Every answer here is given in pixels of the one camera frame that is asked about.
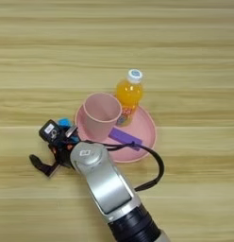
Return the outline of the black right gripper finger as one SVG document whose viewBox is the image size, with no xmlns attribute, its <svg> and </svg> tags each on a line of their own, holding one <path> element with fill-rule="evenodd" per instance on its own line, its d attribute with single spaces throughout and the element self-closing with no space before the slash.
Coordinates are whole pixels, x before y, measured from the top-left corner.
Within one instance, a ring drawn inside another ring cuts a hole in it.
<svg viewBox="0 0 234 242">
<path fill-rule="evenodd" d="M 51 177 L 59 167 L 59 164 L 57 162 L 54 162 L 52 165 L 44 164 L 39 157 L 33 154 L 29 156 L 29 159 L 33 166 L 41 171 L 41 173 L 43 173 L 46 177 Z"/>
<path fill-rule="evenodd" d="M 71 126 L 70 128 L 67 129 L 67 131 L 65 132 L 65 136 L 67 138 L 71 138 L 76 131 L 77 131 L 77 126 L 73 125 L 73 126 Z"/>
</svg>

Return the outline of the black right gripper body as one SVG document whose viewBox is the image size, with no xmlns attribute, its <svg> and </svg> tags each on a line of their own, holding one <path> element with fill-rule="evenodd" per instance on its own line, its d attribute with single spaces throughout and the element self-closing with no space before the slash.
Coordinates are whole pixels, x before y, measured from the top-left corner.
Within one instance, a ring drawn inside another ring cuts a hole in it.
<svg viewBox="0 0 234 242">
<path fill-rule="evenodd" d="M 72 164 L 70 162 L 70 154 L 75 147 L 79 143 L 78 136 L 71 136 L 70 138 L 64 138 L 59 141 L 57 144 L 49 145 L 48 147 L 54 154 L 55 160 L 61 165 L 68 168 L 72 168 Z"/>
</svg>

